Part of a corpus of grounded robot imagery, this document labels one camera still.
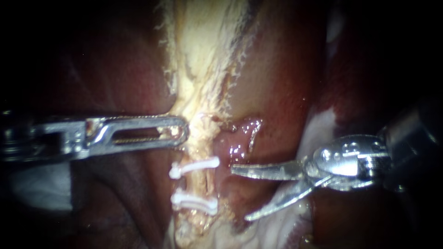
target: forceps jaw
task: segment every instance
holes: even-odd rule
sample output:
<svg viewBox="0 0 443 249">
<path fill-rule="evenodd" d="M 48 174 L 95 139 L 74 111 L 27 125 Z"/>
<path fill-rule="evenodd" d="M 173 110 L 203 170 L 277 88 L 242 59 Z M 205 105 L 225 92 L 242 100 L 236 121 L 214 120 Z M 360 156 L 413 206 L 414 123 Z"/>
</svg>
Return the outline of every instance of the forceps jaw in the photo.
<svg viewBox="0 0 443 249">
<path fill-rule="evenodd" d="M 145 116 L 137 118 L 106 119 L 95 136 L 88 141 L 89 156 L 114 154 L 126 151 L 135 151 L 153 148 L 175 147 L 186 141 L 188 128 L 186 121 L 175 116 Z M 137 139 L 113 140 L 113 135 L 119 131 L 139 129 L 170 128 L 169 136 L 143 136 Z"/>
<path fill-rule="evenodd" d="M 273 180 L 273 181 L 291 181 L 303 178 L 302 160 L 291 160 L 282 163 L 271 164 L 233 164 L 231 173 L 252 179 Z"/>
</svg>

